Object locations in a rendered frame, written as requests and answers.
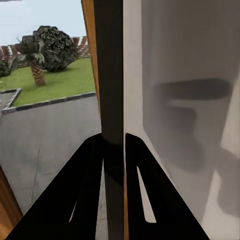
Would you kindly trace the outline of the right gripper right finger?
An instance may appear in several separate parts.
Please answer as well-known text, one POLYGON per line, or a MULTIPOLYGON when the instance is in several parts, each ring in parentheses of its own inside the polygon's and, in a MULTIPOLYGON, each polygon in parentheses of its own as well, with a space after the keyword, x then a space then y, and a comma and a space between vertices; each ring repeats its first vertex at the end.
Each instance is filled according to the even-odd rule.
POLYGON ((129 240, 210 240, 144 141, 125 135, 129 240), (156 223, 145 220, 139 168, 156 223))

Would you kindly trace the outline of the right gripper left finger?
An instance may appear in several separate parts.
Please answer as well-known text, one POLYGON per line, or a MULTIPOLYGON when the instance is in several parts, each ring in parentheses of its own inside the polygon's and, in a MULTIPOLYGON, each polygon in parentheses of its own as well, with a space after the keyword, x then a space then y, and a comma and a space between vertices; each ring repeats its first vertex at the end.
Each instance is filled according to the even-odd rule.
POLYGON ((5 240, 95 240, 102 133, 86 139, 5 240))

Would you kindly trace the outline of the poster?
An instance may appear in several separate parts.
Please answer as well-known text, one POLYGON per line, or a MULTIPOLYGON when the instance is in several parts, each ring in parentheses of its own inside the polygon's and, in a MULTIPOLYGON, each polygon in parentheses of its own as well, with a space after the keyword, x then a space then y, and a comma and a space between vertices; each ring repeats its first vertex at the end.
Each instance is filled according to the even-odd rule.
POLYGON ((123 0, 93 0, 108 240, 124 240, 123 0))

